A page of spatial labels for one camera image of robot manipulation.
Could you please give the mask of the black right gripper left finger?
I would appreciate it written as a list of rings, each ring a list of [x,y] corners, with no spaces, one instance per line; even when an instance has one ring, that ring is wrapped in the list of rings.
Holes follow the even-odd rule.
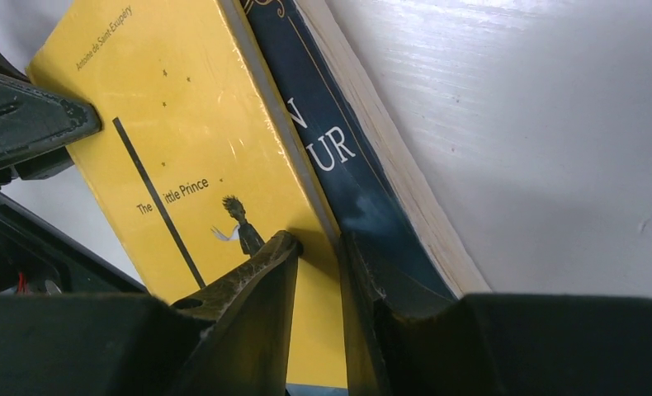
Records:
[[[0,295],[0,395],[283,395],[301,252],[280,231],[173,304]]]

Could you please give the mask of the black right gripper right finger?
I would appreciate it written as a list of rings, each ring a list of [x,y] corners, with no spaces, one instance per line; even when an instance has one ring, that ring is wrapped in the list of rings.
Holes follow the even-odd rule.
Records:
[[[338,247],[351,395],[652,395],[652,299],[446,299],[358,236]]]

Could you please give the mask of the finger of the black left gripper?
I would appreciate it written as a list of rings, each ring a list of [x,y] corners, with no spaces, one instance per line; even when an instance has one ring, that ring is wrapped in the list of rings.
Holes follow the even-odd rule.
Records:
[[[91,104],[34,86],[0,53],[0,189],[72,166],[67,145],[101,128]]]

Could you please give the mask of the yellow Little Prince book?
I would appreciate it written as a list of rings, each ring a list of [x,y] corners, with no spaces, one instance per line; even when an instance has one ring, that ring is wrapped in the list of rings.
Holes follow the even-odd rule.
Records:
[[[75,1],[26,71],[95,107],[68,151],[152,294],[295,235],[287,380],[346,386],[338,228],[240,2]]]

